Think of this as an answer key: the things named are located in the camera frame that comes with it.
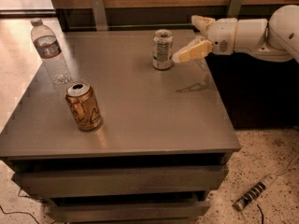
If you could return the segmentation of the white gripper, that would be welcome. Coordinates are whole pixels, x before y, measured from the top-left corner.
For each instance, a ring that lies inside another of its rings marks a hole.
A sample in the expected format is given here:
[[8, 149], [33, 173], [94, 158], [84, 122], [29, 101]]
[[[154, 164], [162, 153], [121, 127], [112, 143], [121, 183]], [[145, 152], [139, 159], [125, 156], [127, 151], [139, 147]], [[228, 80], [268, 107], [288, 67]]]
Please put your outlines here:
[[211, 52], [216, 55], [231, 55], [233, 53], [237, 28], [236, 18], [215, 21], [213, 18], [193, 15], [192, 25], [201, 35], [206, 36], [207, 34], [208, 40], [195, 38], [187, 46], [173, 54], [174, 63], [203, 59]]

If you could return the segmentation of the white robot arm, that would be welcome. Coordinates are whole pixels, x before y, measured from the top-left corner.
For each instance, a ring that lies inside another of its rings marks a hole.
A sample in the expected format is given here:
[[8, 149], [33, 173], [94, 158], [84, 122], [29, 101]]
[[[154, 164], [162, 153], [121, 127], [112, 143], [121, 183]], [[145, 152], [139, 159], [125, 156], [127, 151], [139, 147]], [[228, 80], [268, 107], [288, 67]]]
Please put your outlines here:
[[231, 55], [246, 53], [268, 62], [299, 62], [299, 6], [287, 5], [267, 19], [215, 20], [192, 16], [200, 34], [173, 55], [175, 63], [203, 59], [209, 53]]

